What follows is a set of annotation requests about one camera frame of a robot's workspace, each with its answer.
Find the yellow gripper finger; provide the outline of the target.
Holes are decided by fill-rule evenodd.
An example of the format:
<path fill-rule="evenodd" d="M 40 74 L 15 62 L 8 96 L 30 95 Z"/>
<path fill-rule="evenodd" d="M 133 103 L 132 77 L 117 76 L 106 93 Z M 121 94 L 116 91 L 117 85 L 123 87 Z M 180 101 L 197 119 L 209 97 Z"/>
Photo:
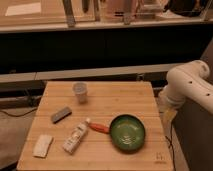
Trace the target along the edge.
<path fill-rule="evenodd" d="M 168 108 L 167 110 L 164 111 L 163 122 L 164 123 L 171 122 L 176 116 L 176 114 L 177 114 L 177 111 L 174 108 Z"/>

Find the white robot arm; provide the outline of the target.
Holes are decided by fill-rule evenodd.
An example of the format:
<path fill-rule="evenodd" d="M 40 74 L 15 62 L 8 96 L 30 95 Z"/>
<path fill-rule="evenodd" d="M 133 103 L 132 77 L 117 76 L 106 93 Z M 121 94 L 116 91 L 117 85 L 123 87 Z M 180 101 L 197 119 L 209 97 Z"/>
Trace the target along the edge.
<path fill-rule="evenodd" d="M 159 93 L 164 123 L 172 122 L 186 98 L 213 114 L 213 85 L 206 81 L 209 75 L 209 66 L 202 60 L 178 65 L 167 72 L 167 85 Z"/>

